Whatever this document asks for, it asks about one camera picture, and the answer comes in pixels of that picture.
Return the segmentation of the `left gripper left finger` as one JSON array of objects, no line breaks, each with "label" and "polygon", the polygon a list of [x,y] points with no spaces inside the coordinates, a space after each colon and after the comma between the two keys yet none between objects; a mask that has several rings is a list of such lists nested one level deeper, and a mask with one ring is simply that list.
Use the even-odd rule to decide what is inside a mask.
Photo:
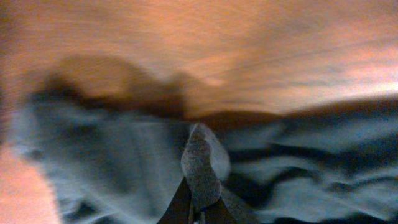
[{"label": "left gripper left finger", "polygon": [[192,194],[183,178],[171,203],[157,224],[193,224]]}]

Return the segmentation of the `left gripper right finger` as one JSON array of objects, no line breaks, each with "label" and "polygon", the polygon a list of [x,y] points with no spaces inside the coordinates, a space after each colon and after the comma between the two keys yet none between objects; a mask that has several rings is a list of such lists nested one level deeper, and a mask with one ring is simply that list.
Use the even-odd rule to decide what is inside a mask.
[{"label": "left gripper right finger", "polygon": [[201,222],[204,224],[237,224],[237,220],[229,212],[222,198],[201,211]]}]

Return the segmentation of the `dark green t-shirt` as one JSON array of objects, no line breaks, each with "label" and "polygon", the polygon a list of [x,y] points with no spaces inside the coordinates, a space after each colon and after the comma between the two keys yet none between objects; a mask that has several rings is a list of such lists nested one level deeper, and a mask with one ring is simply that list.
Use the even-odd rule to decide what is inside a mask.
[{"label": "dark green t-shirt", "polygon": [[237,223],[397,222],[395,99],[233,123],[85,108],[50,91],[15,111],[10,137],[65,223],[157,223],[183,178],[193,223],[220,198]]}]

